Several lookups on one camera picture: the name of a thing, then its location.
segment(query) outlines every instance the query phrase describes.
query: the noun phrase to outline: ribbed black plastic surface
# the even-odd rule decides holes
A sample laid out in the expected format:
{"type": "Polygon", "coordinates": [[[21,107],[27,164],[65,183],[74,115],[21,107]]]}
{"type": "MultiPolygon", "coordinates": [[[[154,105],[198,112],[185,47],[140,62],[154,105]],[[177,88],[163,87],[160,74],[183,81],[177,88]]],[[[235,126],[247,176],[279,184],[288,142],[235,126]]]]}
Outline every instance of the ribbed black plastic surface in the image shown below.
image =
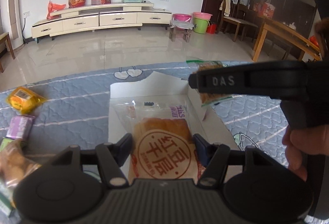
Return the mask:
{"type": "Polygon", "coordinates": [[[216,191],[201,190],[192,180],[137,179],[127,189],[110,192],[103,203],[86,217],[67,223],[249,224],[252,222],[234,215],[216,191]]]}

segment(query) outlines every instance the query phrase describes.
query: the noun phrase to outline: purple snack package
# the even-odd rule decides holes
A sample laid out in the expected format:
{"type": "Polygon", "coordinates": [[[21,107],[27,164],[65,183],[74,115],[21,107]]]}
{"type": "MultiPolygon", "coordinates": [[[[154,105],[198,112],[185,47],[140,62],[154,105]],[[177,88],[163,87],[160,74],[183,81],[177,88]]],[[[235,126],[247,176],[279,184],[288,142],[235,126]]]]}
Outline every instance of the purple snack package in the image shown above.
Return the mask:
{"type": "Polygon", "coordinates": [[[27,140],[35,116],[14,116],[9,125],[6,138],[27,140]]]}

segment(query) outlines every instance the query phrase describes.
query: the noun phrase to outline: white cardboard box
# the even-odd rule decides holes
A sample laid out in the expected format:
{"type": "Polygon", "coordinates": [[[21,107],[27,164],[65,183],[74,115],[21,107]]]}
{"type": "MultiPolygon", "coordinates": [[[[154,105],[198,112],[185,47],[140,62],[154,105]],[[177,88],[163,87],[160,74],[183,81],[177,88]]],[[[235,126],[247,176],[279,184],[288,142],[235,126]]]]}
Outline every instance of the white cardboard box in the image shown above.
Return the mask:
{"type": "MultiPolygon", "coordinates": [[[[192,134],[199,133],[209,143],[225,144],[232,150],[239,150],[233,136],[211,107],[201,107],[201,99],[196,90],[190,88],[187,80],[153,72],[146,79],[137,82],[122,82],[111,85],[109,106],[109,142],[116,143],[127,132],[121,124],[113,105],[123,102],[167,102],[187,105],[189,125],[192,134]]],[[[121,168],[126,177],[129,170],[128,159],[121,168]]],[[[231,167],[227,178],[241,172],[241,168],[231,167]]]]}

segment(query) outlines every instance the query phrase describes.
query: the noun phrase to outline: glossy floor tile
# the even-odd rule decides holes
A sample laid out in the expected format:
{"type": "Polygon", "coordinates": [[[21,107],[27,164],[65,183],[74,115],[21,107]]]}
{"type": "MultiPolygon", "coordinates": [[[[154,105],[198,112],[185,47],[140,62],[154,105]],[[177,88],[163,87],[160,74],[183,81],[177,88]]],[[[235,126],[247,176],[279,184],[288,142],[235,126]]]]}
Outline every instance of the glossy floor tile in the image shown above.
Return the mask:
{"type": "MultiPolygon", "coordinates": [[[[44,38],[25,45],[13,60],[10,53],[1,58],[4,73],[0,74],[0,91],[58,76],[92,70],[184,62],[195,57],[203,60],[251,61],[253,44],[250,38],[234,43],[232,34],[198,34],[192,32],[189,43],[182,34],[176,41],[169,31],[159,26],[112,28],[44,38]]],[[[281,59],[283,50],[274,49],[269,57],[267,45],[259,61],[281,59]]]]}

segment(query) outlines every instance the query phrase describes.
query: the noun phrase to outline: towel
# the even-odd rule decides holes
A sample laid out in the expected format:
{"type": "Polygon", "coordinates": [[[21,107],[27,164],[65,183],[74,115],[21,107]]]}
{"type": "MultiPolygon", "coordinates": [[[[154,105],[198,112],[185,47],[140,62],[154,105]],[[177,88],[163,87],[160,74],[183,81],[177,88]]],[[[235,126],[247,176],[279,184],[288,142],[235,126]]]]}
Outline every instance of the towel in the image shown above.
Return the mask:
{"type": "Polygon", "coordinates": [[[220,5],[219,10],[223,10],[223,5],[225,2],[225,12],[224,12],[224,16],[230,16],[230,12],[231,12],[231,0],[223,0],[222,4],[220,5]]]}

